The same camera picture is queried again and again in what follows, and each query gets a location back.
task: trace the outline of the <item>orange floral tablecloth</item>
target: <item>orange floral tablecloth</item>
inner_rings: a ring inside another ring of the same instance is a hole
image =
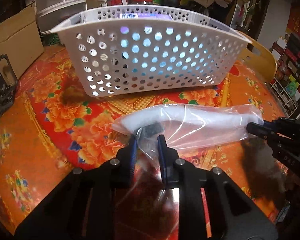
[[[111,129],[121,115],[158,104],[188,103],[253,104],[268,121],[283,116],[267,88],[240,62],[218,86],[95,99],[85,94],[66,49],[53,46],[29,67],[19,85],[14,105],[0,118],[0,220],[12,233],[74,167],[92,169],[115,156],[127,141]],[[271,157],[264,141],[192,150],[181,157],[202,169],[222,168],[275,219],[282,206],[285,167]],[[177,239],[177,195],[157,205],[160,182],[139,166],[135,177],[132,189],[116,196],[116,239]]]

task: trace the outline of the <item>wooden chair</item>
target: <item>wooden chair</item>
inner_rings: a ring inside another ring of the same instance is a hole
[[[243,60],[249,68],[258,72],[264,78],[264,82],[269,83],[277,71],[277,61],[267,48],[247,34],[240,33],[252,41],[254,48],[253,52],[245,48],[239,55],[238,60]]]

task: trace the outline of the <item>clear plastic bag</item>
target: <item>clear plastic bag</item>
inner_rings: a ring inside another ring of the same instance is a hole
[[[164,134],[168,147],[178,151],[247,139],[249,122],[263,125],[253,105],[210,107],[189,104],[158,105],[114,121],[112,129],[135,134],[138,147],[152,160],[157,157],[157,136]]]

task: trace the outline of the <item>wall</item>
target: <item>wall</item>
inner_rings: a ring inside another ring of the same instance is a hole
[[[270,49],[280,36],[285,35],[290,6],[293,0],[270,0],[258,42]]]

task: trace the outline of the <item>red poster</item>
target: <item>red poster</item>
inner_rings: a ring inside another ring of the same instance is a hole
[[[300,5],[296,3],[291,4],[290,16],[286,32],[294,32],[300,37]]]

